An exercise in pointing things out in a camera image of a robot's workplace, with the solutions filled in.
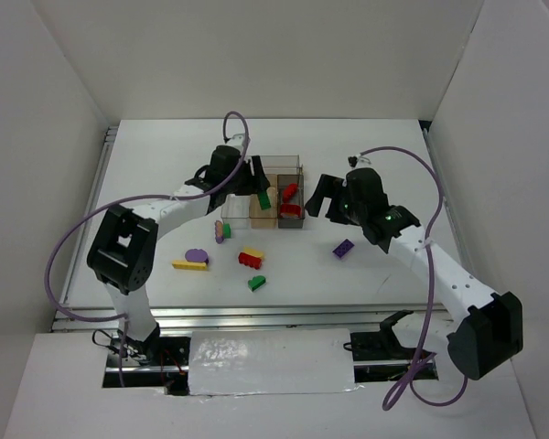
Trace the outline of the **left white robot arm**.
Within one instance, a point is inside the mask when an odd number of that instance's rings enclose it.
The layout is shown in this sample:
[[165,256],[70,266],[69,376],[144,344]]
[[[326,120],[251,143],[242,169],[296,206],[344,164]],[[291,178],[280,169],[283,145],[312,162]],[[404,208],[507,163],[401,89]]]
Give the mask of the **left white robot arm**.
[[210,162],[169,198],[132,208],[119,203],[106,210],[87,264],[105,286],[115,312],[128,323],[120,334],[137,354],[153,359],[160,350],[160,327],[145,289],[157,242],[183,224],[209,215],[229,195],[250,196],[269,187],[260,156],[244,159],[238,147],[219,145]]

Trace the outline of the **yellow lego brick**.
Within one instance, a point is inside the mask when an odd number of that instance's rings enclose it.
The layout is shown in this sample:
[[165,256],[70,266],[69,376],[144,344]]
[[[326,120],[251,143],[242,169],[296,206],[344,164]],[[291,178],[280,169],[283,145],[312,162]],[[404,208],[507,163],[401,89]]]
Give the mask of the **yellow lego brick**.
[[251,255],[252,257],[259,258],[261,260],[264,259],[264,252],[258,251],[251,247],[244,247],[242,251],[248,255]]

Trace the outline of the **green rectangular lego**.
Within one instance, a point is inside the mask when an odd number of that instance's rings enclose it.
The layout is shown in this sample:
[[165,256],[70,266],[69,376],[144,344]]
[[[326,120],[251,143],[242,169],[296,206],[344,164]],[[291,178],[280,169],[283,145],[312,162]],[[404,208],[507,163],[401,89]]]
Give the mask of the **green rectangular lego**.
[[259,192],[257,194],[257,199],[261,210],[268,210],[272,207],[268,192],[266,190]]

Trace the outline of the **red green lego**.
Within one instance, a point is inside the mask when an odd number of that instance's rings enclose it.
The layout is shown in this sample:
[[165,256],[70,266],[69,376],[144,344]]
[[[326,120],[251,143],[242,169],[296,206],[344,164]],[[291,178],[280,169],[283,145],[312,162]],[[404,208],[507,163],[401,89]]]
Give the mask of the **red green lego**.
[[302,217],[302,208],[300,205],[283,203],[279,209],[281,219],[300,219]]

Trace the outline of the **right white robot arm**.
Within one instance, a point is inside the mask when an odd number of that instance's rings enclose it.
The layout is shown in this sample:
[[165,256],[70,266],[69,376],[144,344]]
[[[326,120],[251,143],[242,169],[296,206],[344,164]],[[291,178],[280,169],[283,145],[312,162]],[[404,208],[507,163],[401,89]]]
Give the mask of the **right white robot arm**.
[[432,242],[410,210],[390,203],[375,170],[356,168],[344,178],[321,175],[307,213],[316,217],[324,199],[330,201],[327,219],[360,227],[370,244],[432,286],[457,324],[447,335],[447,352],[464,376],[479,380],[522,351],[520,299],[497,293]]

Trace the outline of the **red rounded lego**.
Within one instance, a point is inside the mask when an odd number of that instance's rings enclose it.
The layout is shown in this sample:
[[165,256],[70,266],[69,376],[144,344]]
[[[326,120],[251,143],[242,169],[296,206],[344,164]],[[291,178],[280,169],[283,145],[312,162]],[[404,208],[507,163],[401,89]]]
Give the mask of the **red rounded lego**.
[[282,191],[282,201],[284,203],[289,203],[293,199],[293,197],[296,195],[297,192],[298,192],[298,184],[297,183],[289,184]]

